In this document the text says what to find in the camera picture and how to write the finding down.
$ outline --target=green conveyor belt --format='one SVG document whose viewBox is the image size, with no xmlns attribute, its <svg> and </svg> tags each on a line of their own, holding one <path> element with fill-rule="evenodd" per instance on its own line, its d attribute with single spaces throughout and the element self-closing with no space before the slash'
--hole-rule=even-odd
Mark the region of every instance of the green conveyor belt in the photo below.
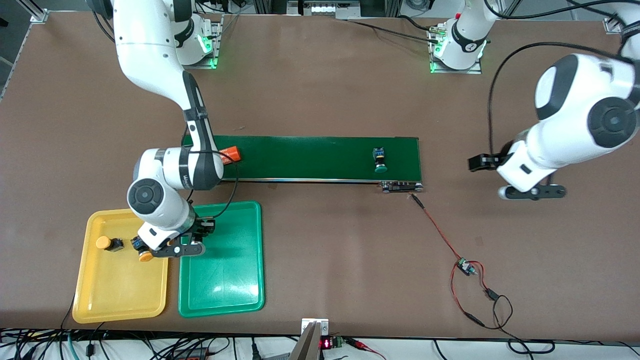
<svg viewBox="0 0 640 360">
<path fill-rule="evenodd" d="M 237 146 L 243 181 L 378 183 L 422 181 L 417 138 L 349 138 L 307 136 L 216 135 L 219 149 Z M 191 145 L 190 137 L 184 145 Z M 385 148 L 388 171 L 375 173 L 373 149 Z M 225 180 L 234 180 L 233 165 Z"/>
</svg>

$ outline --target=yellow tray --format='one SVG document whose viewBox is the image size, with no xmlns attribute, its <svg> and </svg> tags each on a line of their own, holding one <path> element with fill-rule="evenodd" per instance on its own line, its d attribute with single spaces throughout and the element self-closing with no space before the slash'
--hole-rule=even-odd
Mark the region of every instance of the yellow tray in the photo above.
<svg viewBox="0 0 640 360">
<path fill-rule="evenodd" d="M 78 323 L 152 318 L 164 309 L 168 259 L 138 261 L 131 239 L 142 225 L 129 209 L 98 211 L 86 225 L 73 317 Z M 100 250 L 100 236 L 121 238 L 124 249 Z"/>
</svg>

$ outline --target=red wire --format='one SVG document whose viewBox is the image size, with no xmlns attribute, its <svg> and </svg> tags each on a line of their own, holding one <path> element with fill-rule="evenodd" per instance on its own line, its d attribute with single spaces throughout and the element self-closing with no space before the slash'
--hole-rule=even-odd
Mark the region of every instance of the red wire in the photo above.
<svg viewBox="0 0 640 360">
<path fill-rule="evenodd" d="M 464 313 L 465 310 L 462 308 L 462 305 L 460 305 L 460 301 L 458 300 L 458 296 L 456 294 L 456 287 L 453 286 L 453 275 L 455 275 L 457 267 L 458 267 L 458 263 L 453 264 L 453 269 L 451 269 L 451 277 L 449 278 L 449 282 L 451 284 L 451 293 L 453 294 L 453 301 L 455 301 L 456 305 L 458 305 L 458 309 L 460 309 L 460 311 Z"/>
<path fill-rule="evenodd" d="M 383 354 L 381 354 L 381 353 L 379 353 L 379 352 L 377 352 L 377 351 L 373 350 L 373 349 L 372 349 L 372 348 L 370 348 L 370 347 L 365 347 L 365 351 L 372 352 L 372 353 L 374 353 L 374 354 L 376 354 L 376 355 L 378 355 L 378 356 L 382 357 L 384 360 L 387 360 L 387 358 L 386 358 Z"/>
<path fill-rule="evenodd" d="M 480 282 L 485 289 L 488 289 L 489 287 L 484 283 L 484 265 L 480 261 L 469 261 L 469 263 L 480 265 Z"/>
<path fill-rule="evenodd" d="M 440 233 L 440 237 L 444 240 L 444 242 L 447 243 L 447 246 L 451 249 L 451 251 L 453 251 L 453 254 L 458 258 L 458 260 L 460 260 L 462 256 L 460 256 L 458 252 L 455 249 L 453 249 L 453 246 L 451 246 L 451 243 L 449 242 L 445 234 L 442 232 L 438 224 L 436 224 L 436 220 L 433 220 L 433 217 L 431 216 L 431 214 L 429 214 L 427 209 L 422 209 L 422 210 L 424 211 L 425 214 L 427 214 L 427 217 L 429 218 L 429 220 L 431 220 L 431 223 L 433 224 L 433 226 L 436 227 L 436 230 L 438 230 L 438 233 Z"/>
</svg>

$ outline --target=orange button cap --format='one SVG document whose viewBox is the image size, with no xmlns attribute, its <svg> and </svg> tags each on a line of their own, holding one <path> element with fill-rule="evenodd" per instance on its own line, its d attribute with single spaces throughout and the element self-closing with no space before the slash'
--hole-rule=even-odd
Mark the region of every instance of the orange button cap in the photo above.
<svg viewBox="0 0 640 360">
<path fill-rule="evenodd" d="M 111 246 L 111 239 L 109 239 L 107 236 L 101 236 L 98 238 L 98 240 L 95 240 L 95 246 L 98 249 L 104 250 Z"/>
<path fill-rule="evenodd" d="M 150 261 L 153 258 L 154 256 L 149 251 L 145 251 L 142 254 L 140 254 L 140 256 L 138 257 L 138 260 L 142 261 L 143 263 L 146 263 L 147 261 Z"/>
</svg>

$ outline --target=metal post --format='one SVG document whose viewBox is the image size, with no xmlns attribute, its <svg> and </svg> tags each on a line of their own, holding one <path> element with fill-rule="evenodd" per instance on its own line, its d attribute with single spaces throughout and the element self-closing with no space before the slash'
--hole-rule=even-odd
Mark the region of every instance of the metal post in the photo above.
<svg viewBox="0 0 640 360">
<path fill-rule="evenodd" d="M 35 3 L 34 0 L 16 0 L 27 12 L 31 14 L 31 22 L 45 22 L 47 20 L 48 11 Z"/>
<path fill-rule="evenodd" d="M 296 347 L 291 351 L 289 360 L 318 360 L 322 333 L 323 323 L 320 319 L 309 321 L 300 335 Z"/>
</svg>

